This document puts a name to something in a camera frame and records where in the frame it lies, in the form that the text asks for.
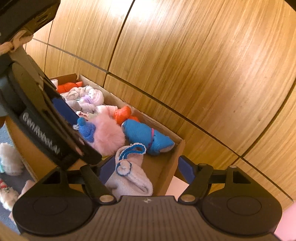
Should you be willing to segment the orange sock roll right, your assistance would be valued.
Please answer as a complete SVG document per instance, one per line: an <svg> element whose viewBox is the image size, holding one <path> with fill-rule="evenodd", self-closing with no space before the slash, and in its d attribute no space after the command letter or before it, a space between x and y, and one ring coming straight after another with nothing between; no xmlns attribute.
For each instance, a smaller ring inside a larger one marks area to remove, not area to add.
<svg viewBox="0 0 296 241"><path fill-rule="evenodd" d="M126 120L134 120L139 122L139 119L136 116L132 115L132 110L129 106L124 106L120 109L117 109L113 117L118 125L122 125Z"/></svg>

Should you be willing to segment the orange sock roll left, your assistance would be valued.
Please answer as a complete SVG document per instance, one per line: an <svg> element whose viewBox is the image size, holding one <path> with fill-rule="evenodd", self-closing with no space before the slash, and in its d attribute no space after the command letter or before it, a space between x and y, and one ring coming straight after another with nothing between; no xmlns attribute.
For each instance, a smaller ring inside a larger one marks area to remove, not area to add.
<svg viewBox="0 0 296 241"><path fill-rule="evenodd" d="M57 91L62 94L65 92L69 92L72 88L74 87L82 87L83 82L82 81L78 81L78 82L67 82L61 85L58 85L57 87Z"/></svg>

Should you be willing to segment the wooden wardrobe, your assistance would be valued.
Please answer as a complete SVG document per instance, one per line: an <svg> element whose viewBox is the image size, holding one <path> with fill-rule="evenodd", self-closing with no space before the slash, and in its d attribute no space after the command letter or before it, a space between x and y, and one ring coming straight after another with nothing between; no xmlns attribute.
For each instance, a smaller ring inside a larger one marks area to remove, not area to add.
<svg viewBox="0 0 296 241"><path fill-rule="evenodd" d="M286 1L62 1L26 51L48 77L84 75L150 115L191 160L237 164L293 203L249 157L295 83Z"/></svg>

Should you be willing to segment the grey sock roll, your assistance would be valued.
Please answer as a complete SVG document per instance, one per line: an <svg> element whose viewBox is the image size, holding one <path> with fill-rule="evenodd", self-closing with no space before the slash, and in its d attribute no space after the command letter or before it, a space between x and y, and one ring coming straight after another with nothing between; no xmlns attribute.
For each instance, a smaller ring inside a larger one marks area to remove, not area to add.
<svg viewBox="0 0 296 241"><path fill-rule="evenodd" d="M95 105L86 103L86 102L78 102L76 100L68 100L66 103L74 110L81 111L83 113L94 113Z"/></svg>

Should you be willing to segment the white sock blue trim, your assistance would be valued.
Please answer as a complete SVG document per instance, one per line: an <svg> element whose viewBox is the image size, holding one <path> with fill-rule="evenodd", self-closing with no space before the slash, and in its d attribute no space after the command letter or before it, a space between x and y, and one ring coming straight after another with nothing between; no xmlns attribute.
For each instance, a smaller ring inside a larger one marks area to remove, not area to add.
<svg viewBox="0 0 296 241"><path fill-rule="evenodd" d="M115 170L106 187L119 200L122 196L151 196L153 185L142 168L146 147L141 143L123 146L115 154Z"/></svg>

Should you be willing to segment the pale pink sock roll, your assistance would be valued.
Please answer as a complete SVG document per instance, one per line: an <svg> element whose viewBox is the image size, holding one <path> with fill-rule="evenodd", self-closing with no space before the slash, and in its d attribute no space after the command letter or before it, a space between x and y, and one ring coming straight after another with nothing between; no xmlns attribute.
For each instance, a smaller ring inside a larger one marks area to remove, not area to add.
<svg viewBox="0 0 296 241"><path fill-rule="evenodd" d="M17 200L20 199L29 189L31 189L34 185L36 184L35 181L32 180L27 180L20 195L17 197ZM13 217L13 212L11 211L9 218L11 219L11 221L16 224L14 217Z"/></svg>

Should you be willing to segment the blue grey bed cover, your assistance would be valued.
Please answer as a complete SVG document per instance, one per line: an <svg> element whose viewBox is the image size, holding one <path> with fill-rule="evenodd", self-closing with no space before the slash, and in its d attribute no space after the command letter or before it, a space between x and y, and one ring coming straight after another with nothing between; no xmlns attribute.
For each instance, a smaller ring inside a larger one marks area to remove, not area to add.
<svg viewBox="0 0 296 241"><path fill-rule="evenodd" d="M12 146L14 146L14 142L12 141L10 134L8 132L8 129L6 125L3 125L1 128L1 143L8 143ZM27 180L33 180L29 172L26 168L24 168L22 174L20 176L9 176L5 173L1 173L1 178L4 180L4 182L12 187L14 190L16 190L19 194L21 193L25 183ZM19 230L16 226L16 224L9 218L10 211L3 208L3 205L1 204L1 222L5 224L7 227L9 227L12 231L19 234Z"/></svg>

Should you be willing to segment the orange sock roll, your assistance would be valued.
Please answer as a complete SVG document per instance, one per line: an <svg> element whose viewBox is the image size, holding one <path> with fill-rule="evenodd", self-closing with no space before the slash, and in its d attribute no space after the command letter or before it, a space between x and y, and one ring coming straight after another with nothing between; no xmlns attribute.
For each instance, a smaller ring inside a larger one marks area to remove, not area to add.
<svg viewBox="0 0 296 241"><path fill-rule="evenodd" d="M83 82L82 81L78 81L78 82L67 82L61 85L58 85L57 87L57 91L62 94L65 92L69 92L72 88L74 87L82 87Z"/></svg>
<svg viewBox="0 0 296 241"><path fill-rule="evenodd" d="M124 106L120 109L117 109L113 117L118 125L122 125L126 120L134 120L139 122L139 119L136 116L132 115L132 110L129 106Z"/></svg>

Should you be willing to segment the white lilac sock roll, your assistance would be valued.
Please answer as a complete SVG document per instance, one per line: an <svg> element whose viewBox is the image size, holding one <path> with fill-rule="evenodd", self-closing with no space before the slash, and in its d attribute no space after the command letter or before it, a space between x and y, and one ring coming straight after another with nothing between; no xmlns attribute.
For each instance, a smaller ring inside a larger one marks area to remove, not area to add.
<svg viewBox="0 0 296 241"><path fill-rule="evenodd" d="M62 93L66 101L75 100L79 103L88 103L95 106L104 103L103 93L99 89L86 85L85 87L73 87L69 92Z"/></svg>

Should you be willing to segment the white sock teal band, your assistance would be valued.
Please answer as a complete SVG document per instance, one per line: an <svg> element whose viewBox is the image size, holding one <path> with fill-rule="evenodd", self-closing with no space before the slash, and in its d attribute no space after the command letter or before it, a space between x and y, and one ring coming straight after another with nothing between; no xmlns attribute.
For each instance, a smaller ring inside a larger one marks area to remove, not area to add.
<svg viewBox="0 0 296 241"><path fill-rule="evenodd" d="M24 165L16 148L8 143L1 143L1 173L10 176L20 176Z"/></svg>

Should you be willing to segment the brown cardboard box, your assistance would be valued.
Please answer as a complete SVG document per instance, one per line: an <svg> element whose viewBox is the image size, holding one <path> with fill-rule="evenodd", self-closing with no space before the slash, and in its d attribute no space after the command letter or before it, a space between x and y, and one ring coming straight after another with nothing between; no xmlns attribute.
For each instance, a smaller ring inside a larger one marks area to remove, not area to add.
<svg viewBox="0 0 296 241"><path fill-rule="evenodd" d="M185 141L150 116L140 112L133 106L130 108L132 109L132 115L136 116L141 123L145 123L151 128L169 136L175 142L174 148L169 152L161 153L158 156L144 155L142 163L142 168L153 185L154 195L163 196L166 194L175 174L178 158L184 150ZM6 128L22 157L23 164L35 181L39 181L56 167L56 164L43 154L25 136L15 121L8 116L6 117Z"/></svg>

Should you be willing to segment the white green patterned sock roll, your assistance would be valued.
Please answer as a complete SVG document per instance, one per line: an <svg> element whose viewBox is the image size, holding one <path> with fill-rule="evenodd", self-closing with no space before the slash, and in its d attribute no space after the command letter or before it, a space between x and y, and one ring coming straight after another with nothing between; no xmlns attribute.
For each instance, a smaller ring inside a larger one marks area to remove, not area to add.
<svg viewBox="0 0 296 241"><path fill-rule="evenodd" d="M12 211L13 206L18 200L19 194L12 187L8 186L3 179L0 181L1 189L0 189L0 200L2 206L8 210Z"/></svg>

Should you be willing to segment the blue knitted sock roll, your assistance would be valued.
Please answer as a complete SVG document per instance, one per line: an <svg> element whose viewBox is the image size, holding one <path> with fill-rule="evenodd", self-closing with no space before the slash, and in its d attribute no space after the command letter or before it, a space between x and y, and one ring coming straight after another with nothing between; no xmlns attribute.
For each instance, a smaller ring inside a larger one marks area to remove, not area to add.
<svg viewBox="0 0 296 241"><path fill-rule="evenodd" d="M143 144L150 155L157 156L160 153L169 152L175 146L174 141L169 136L145 123L128 119L123 122L121 128L131 144Z"/></svg>

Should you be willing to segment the fluffy pink sock ball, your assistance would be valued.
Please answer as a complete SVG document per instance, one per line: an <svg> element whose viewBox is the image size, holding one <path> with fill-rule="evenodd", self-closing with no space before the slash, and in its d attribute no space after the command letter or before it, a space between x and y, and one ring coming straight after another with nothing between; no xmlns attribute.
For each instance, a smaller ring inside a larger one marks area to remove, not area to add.
<svg viewBox="0 0 296 241"><path fill-rule="evenodd" d="M96 127L94 142L91 147L103 157L113 156L125 145L125 134L114 119L106 114L99 114L89 120Z"/></svg>

